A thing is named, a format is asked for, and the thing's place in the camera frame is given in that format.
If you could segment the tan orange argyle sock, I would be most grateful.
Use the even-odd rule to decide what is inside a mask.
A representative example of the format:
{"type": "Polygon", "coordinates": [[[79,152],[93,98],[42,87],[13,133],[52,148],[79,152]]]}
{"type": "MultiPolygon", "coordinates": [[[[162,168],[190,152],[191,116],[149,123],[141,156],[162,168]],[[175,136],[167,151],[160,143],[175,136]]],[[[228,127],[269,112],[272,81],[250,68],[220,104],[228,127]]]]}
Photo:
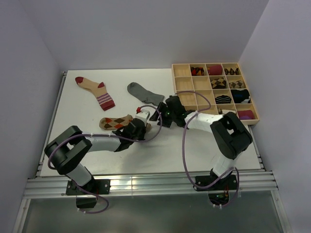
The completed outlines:
{"type": "Polygon", "coordinates": [[[126,115],[119,118],[104,117],[99,122],[99,127],[106,131],[123,130],[134,118],[131,115],[126,115]]]}

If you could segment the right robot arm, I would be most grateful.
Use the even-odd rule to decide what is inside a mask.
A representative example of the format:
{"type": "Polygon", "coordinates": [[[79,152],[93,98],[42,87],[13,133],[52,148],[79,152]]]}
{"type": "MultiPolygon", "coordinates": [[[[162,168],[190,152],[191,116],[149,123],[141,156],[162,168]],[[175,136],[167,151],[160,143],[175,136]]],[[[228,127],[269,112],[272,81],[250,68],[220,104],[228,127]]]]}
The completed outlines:
{"type": "Polygon", "coordinates": [[[174,122],[182,127],[182,160],[184,170],[189,175],[185,158],[186,130],[195,129],[209,132],[214,136],[221,156],[210,171],[210,183],[215,189],[221,189],[227,183],[227,176],[235,168],[237,158],[252,144],[253,138],[240,119],[233,112],[224,115],[201,113],[186,110],[178,96],[170,96],[159,103],[150,121],[169,128],[174,122]]]}

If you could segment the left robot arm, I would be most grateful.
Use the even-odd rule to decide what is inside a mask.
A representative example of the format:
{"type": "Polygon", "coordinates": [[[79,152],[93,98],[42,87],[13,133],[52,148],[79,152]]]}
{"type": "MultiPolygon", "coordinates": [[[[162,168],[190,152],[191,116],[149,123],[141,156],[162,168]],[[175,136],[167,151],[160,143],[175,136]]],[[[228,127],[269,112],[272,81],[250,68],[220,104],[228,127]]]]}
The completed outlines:
{"type": "Polygon", "coordinates": [[[66,175],[77,183],[84,194],[94,190],[92,174],[81,164],[88,152],[119,152],[128,149],[135,140],[143,141],[147,124],[134,118],[127,126],[95,137],[71,126],[50,142],[44,149],[50,164],[60,175],[66,175]]]}

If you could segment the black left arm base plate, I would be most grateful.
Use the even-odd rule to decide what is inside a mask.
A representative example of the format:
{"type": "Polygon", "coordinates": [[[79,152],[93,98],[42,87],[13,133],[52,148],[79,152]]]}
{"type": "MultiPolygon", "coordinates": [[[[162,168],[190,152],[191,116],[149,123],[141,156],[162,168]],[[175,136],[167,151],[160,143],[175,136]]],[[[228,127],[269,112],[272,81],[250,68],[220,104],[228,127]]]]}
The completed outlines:
{"type": "Polygon", "coordinates": [[[101,213],[109,207],[109,201],[102,195],[110,192],[109,179],[92,179],[84,186],[78,186],[73,180],[68,181],[65,195],[76,196],[76,207],[86,213],[101,213]],[[97,204],[104,204],[101,210],[93,210],[97,204]]]}

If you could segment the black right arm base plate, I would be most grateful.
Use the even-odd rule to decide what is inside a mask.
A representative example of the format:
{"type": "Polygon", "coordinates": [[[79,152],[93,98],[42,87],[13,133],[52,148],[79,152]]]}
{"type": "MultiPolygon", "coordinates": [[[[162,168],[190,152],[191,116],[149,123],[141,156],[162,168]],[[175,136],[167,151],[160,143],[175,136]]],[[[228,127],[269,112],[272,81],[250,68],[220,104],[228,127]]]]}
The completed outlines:
{"type": "Polygon", "coordinates": [[[195,184],[198,187],[194,186],[193,188],[198,192],[208,191],[216,193],[208,193],[209,201],[212,205],[218,207],[224,207],[230,202],[230,191],[236,191],[238,193],[240,187],[240,179],[236,175],[228,175],[227,177],[220,179],[215,184],[211,185],[213,181],[216,180],[216,176],[207,175],[207,176],[196,176],[195,184]]]}

